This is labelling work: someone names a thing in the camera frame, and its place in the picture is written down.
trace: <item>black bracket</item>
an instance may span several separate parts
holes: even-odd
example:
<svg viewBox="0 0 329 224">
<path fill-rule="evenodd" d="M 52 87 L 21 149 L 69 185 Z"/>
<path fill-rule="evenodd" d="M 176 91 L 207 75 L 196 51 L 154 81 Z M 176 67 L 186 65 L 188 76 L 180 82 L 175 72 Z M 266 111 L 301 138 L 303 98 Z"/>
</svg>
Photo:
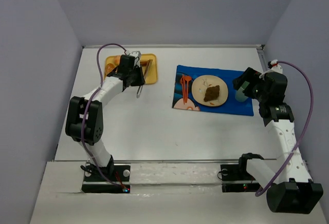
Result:
<svg viewBox="0 0 329 224">
<path fill-rule="evenodd" d="M 238 164 L 222 164 L 221 165 L 222 181 L 254 180 L 253 176 L 247 173 L 247 160 L 250 159 L 264 160 L 264 158 L 260 155 L 253 153 L 246 153 L 239 158 Z"/>
<path fill-rule="evenodd" d="M 81 141 L 82 116 L 87 100 L 83 97 L 72 97 L 68 105 L 65 133 L 74 141 Z M 97 143 L 103 134 L 103 106 L 99 101 L 92 101 L 84 128 L 84 141 L 89 145 Z"/>
<path fill-rule="evenodd" d="M 275 122 L 279 120 L 289 120 L 293 122 L 295 120 L 293 111 L 286 103 L 282 103 L 281 105 L 264 105 L 260 103 L 259 114 L 263 118 L 265 126 L 272 120 Z"/>
<path fill-rule="evenodd" d="M 124 91 L 129 86 L 141 86 L 145 84 L 142 68 L 135 65 L 135 57 L 131 55 L 122 55 L 119 66 L 111 71 L 107 77 L 116 77 L 123 81 Z"/>
<path fill-rule="evenodd" d="M 87 166 L 81 165 L 80 168 L 83 171 L 89 173 L 92 176 L 91 178 L 97 179 L 94 181 L 99 181 L 99 180 L 105 181 L 105 179 L 103 179 L 103 177 L 100 175 L 100 173 L 95 165 L 89 163 Z M 113 176 L 113 172 L 114 172 L 113 156 L 111 156 L 110 160 L 108 161 L 107 166 L 100 167 L 100 170 L 101 170 L 102 174 L 110 180 L 110 178 Z"/>
</svg>

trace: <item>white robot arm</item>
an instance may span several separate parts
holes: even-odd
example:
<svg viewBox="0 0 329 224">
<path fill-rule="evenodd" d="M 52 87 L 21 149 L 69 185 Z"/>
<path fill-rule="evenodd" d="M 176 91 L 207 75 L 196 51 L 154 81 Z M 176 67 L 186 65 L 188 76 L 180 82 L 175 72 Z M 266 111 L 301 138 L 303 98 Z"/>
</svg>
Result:
<svg viewBox="0 0 329 224">
<path fill-rule="evenodd" d="M 122 55 L 117 69 L 110 72 L 101 86 L 98 86 L 83 97 L 73 97 L 70 100 L 65 132 L 74 141 L 79 142 L 88 150 L 90 167 L 97 172 L 100 167 L 103 175 L 107 178 L 113 174 L 114 161 L 112 155 L 106 150 L 101 140 L 103 134 L 102 109 L 116 95 L 123 92 L 129 86 L 142 86 L 145 79 L 140 66 L 141 53 L 134 51 L 129 55 Z M 83 115 L 90 98 L 86 122 L 84 126 L 84 144 L 81 142 L 81 130 Z"/>
<path fill-rule="evenodd" d="M 259 113 L 268 131 L 268 139 L 263 142 L 277 145 L 276 160 L 264 160 L 261 155 L 252 153 L 243 154 L 239 164 L 229 166 L 229 170 L 221 166 L 223 181 L 226 180 L 224 176 L 230 174 L 234 174 L 239 180 L 255 179 L 262 187 L 256 192 L 256 196 L 267 190 L 267 204 L 271 211 L 309 214 L 323 195 L 323 189 L 321 184 L 313 182 L 298 149 L 293 112 L 283 102 L 287 78 L 282 74 L 282 67 L 276 60 L 269 62 L 268 66 L 270 70 L 263 74 L 248 68 L 233 80 L 233 88 L 239 90 L 243 86 L 245 96 L 259 101 Z"/>
</svg>

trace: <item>white plate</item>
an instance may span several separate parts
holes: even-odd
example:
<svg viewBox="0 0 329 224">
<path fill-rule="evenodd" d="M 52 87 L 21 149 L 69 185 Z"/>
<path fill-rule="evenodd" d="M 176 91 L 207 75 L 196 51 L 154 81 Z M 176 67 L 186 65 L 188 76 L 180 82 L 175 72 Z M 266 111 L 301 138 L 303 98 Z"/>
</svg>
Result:
<svg viewBox="0 0 329 224">
<path fill-rule="evenodd" d="M 205 102 L 205 94 L 208 87 L 220 86 L 220 96 L 216 100 Z M 192 84 L 192 96 L 200 104 L 209 107 L 223 105 L 228 98 L 228 88 L 226 83 L 219 77 L 213 75 L 203 75 L 196 78 Z"/>
</svg>

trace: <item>orange spoon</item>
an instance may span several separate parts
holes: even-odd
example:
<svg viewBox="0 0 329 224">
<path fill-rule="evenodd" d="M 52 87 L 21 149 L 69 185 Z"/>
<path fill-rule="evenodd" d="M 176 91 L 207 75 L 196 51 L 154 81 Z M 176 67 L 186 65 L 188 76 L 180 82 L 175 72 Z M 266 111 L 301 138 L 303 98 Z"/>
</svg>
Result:
<svg viewBox="0 0 329 224">
<path fill-rule="evenodd" d="M 192 80 L 191 76 L 184 76 L 184 80 L 187 83 L 187 88 L 185 90 L 185 102 L 187 102 L 187 99 L 189 97 L 189 82 Z"/>
</svg>

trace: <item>white wall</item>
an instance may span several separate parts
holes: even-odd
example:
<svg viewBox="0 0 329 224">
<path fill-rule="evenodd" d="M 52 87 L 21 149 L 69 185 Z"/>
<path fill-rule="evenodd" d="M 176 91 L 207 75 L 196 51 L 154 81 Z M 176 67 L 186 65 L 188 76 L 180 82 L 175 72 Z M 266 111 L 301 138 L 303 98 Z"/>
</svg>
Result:
<svg viewBox="0 0 329 224">
<path fill-rule="evenodd" d="M 301 144 L 315 182 L 322 184 L 321 203 L 329 220 L 329 0 L 292 0 L 265 47 L 267 60 L 279 59 L 300 66 L 314 89 L 314 111 Z M 303 77 L 284 66 L 288 77 L 286 100 L 300 134 L 309 109 L 309 91 Z"/>
<path fill-rule="evenodd" d="M 0 222 L 29 223 L 81 46 L 57 0 L 0 0 Z"/>
<path fill-rule="evenodd" d="M 290 0 L 59 0 L 82 45 L 265 44 Z"/>
</svg>

